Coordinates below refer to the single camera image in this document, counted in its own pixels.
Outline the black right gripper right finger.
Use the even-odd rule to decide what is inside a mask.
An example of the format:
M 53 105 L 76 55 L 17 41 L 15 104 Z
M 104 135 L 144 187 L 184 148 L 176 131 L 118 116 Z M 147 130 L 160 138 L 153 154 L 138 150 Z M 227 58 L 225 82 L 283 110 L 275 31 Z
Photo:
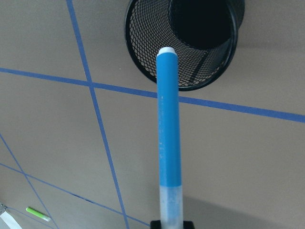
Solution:
M 195 229 L 194 223 L 192 221 L 184 221 L 183 229 Z

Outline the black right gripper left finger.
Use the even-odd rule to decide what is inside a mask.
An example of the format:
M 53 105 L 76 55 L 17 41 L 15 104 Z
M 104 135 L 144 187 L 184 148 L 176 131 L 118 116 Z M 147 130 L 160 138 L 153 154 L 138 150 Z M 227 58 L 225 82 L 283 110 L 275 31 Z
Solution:
M 150 222 L 150 229 L 162 229 L 160 220 L 152 220 Z

